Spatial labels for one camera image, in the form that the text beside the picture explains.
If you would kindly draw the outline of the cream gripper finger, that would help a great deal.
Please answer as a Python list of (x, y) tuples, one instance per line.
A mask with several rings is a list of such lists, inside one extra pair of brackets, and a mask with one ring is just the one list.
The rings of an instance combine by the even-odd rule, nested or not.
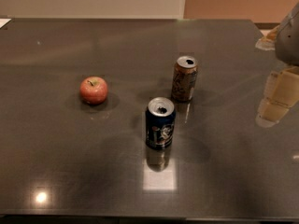
[(258, 107), (256, 123), (270, 128), (278, 124), (299, 102), (299, 67), (289, 66), (272, 71), (266, 80), (263, 99)]
[(261, 50), (274, 50), (275, 42), (278, 34), (278, 27), (276, 26), (272, 30), (265, 31), (263, 37), (261, 37), (255, 44), (257, 49)]

